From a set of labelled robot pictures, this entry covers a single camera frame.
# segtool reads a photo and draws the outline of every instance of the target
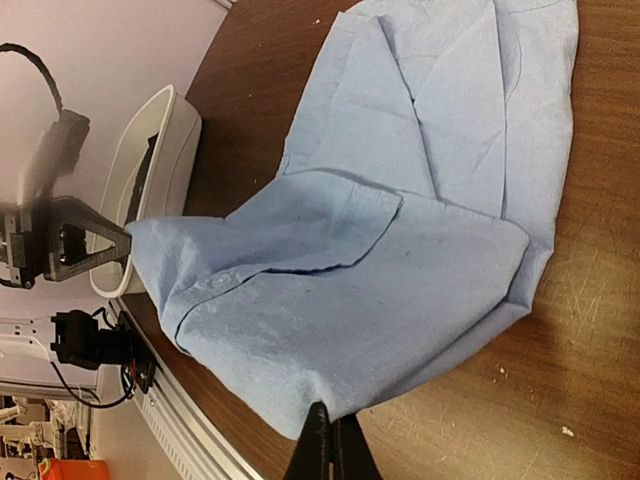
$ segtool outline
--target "black cable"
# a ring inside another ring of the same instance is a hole
[[[56,374],[58,375],[58,378],[60,379],[60,382],[62,382],[62,385],[64,385],[64,388],[67,389],[67,391],[71,394],[71,396],[73,398],[75,398],[78,402],[80,402],[82,405],[85,405],[89,408],[96,408],[98,410],[106,410],[109,408],[113,408],[113,407],[117,407],[118,405],[120,405],[121,403],[126,402],[127,400],[129,400],[129,398],[131,398],[131,395],[133,393],[133,389],[135,388],[135,382],[131,382],[131,384],[129,385],[129,389],[127,391],[124,392],[124,395],[122,397],[120,397],[118,400],[115,400],[111,403],[99,403],[99,404],[95,404],[95,403],[90,403],[87,402],[84,398],[78,396],[76,394],[76,392],[73,391],[73,389],[69,386],[69,384],[67,383],[67,381],[64,379],[64,377],[62,376],[62,372],[60,371],[60,369],[58,368],[58,366],[51,362],[51,366],[53,367],[53,369],[56,371]],[[125,369],[126,367],[121,367],[120,373],[122,374],[122,371]]]
[[[98,310],[93,312],[91,317],[96,318],[98,315],[102,315],[102,320],[111,330],[115,330],[116,327],[111,322],[109,322],[109,318],[107,316],[107,309],[105,307],[100,307]]]
[[[53,100],[56,103],[58,114],[61,114],[64,108],[62,104],[62,95],[60,95],[60,90],[58,90],[56,81],[53,79],[51,72],[44,64],[42,59],[28,48],[25,48],[22,45],[16,45],[14,43],[5,43],[3,45],[0,45],[0,53],[6,52],[13,52],[22,55],[38,69],[40,74],[44,77],[45,82],[47,82],[49,90],[51,90],[51,95],[53,96]]]

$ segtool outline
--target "white container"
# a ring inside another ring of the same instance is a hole
[[[120,140],[100,214],[124,226],[148,139],[158,135],[137,220],[182,215],[201,131],[200,115],[173,86],[158,92],[133,117]],[[108,247],[107,240],[94,238],[93,251]],[[111,262],[93,269],[90,278],[93,289],[105,298],[145,291],[130,257],[124,268]]]

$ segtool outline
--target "blue cloth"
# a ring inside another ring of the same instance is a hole
[[[128,227],[164,332],[283,435],[393,398],[525,315],[571,142],[573,0],[338,16],[276,179]]]

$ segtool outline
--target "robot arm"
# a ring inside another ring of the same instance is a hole
[[[24,56],[42,74],[56,104],[59,119],[40,140],[25,163],[15,204],[0,205],[0,263],[8,277],[0,285],[31,289],[36,277],[60,282],[111,261],[126,258],[129,235],[75,198],[52,199],[57,179],[75,169],[89,134],[87,117],[65,110],[51,73],[42,60],[20,45],[0,45],[0,53]],[[96,253],[86,249],[86,233],[110,240],[112,247]]]

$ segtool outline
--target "white wall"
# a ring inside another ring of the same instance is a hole
[[[59,193],[99,207],[128,121],[168,83],[186,93],[224,13],[210,0],[0,1],[0,43],[19,43],[40,55],[65,106],[92,120],[76,171]],[[21,164],[55,118],[39,73],[15,54],[0,55],[0,201],[15,198]],[[0,317],[50,316],[97,303],[86,277],[61,285],[40,280],[28,292],[0,289]],[[29,375],[40,371],[21,360],[2,359],[0,378],[16,368],[31,370]]]

